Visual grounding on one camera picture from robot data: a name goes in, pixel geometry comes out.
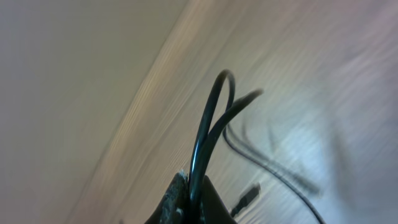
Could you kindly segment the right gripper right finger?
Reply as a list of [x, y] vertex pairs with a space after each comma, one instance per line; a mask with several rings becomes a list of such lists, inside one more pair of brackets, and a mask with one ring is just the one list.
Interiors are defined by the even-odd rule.
[[207, 175], [201, 188], [201, 211], [205, 224], [237, 224]]

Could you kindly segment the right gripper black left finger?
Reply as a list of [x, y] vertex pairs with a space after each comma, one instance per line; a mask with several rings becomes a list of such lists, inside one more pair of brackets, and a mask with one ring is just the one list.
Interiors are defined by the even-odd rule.
[[145, 224], [181, 224], [188, 201], [188, 176], [184, 171], [176, 173], [160, 203]]

